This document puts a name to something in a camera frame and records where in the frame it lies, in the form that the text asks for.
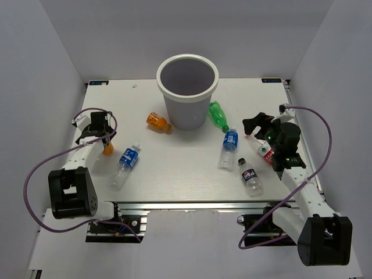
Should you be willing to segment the orange juice bottle gold cap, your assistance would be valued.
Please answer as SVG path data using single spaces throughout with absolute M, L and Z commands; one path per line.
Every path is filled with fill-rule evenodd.
M 111 141 L 108 141 L 106 144 L 105 144 L 105 148 L 102 152 L 103 155 L 105 156 L 108 156 L 108 155 L 111 155 L 114 151 L 114 146 L 112 144 Z

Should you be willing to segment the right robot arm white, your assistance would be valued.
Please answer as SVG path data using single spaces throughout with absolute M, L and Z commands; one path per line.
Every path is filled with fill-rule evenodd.
M 250 226 L 249 234 L 258 225 L 271 232 L 282 229 L 279 239 L 290 237 L 297 246 L 305 266 L 346 266 L 350 261 L 352 223 L 339 216 L 318 192 L 298 153 L 301 130 L 292 123 L 294 111 L 285 110 L 279 116 L 260 112 L 242 124 L 246 135 L 265 140 L 272 148 L 273 170 L 290 194 Z

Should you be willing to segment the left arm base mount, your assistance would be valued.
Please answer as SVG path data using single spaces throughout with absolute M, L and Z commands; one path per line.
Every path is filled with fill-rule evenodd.
M 147 212 L 125 210 L 112 221 L 129 226 L 142 241 L 146 232 Z M 122 224 L 89 223 L 85 241 L 87 243 L 138 244 L 135 235 Z

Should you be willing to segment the blue label water bottle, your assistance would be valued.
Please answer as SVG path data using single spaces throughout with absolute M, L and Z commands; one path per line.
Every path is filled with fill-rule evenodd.
M 130 171 L 137 162 L 138 155 L 140 152 L 140 144 L 132 144 L 127 148 L 121 155 L 116 168 L 109 180 L 109 186 L 112 187 L 115 191 L 122 189 L 124 183 L 126 182 Z
M 234 167 L 235 153 L 238 146 L 238 133 L 236 127 L 232 126 L 224 136 L 219 168 L 232 171 Z

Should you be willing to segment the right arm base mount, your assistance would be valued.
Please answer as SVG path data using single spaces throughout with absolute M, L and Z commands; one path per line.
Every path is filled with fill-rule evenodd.
M 237 223 L 243 226 L 243 232 L 245 233 L 246 230 L 250 229 L 272 206 L 273 204 L 267 204 L 263 209 L 259 209 L 259 211 L 256 210 L 253 213 L 238 216 Z M 248 234 L 244 239 L 244 247 L 274 240 L 283 235 L 285 235 L 285 232 L 273 223 L 272 216 L 270 216 Z M 290 237 L 286 237 L 285 239 L 280 239 L 264 246 L 296 246 L 296 243 Z

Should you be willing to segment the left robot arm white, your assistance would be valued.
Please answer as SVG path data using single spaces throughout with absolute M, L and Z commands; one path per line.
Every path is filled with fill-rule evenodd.
M 56 219 L 79 217 L 103 220 L 103 225 L 116 232 L 123 225 L 121 215 L 115 213 L 113 202 L 98 199 L 90 171 L 96 160 L 110 145 L 113 129 L 108 113 L 92 112 L 90 117 L 79 115 L 76 126 L 81 131 L 78 148 L 60 169 L 49 173 L 49 194 L 52 213 Z

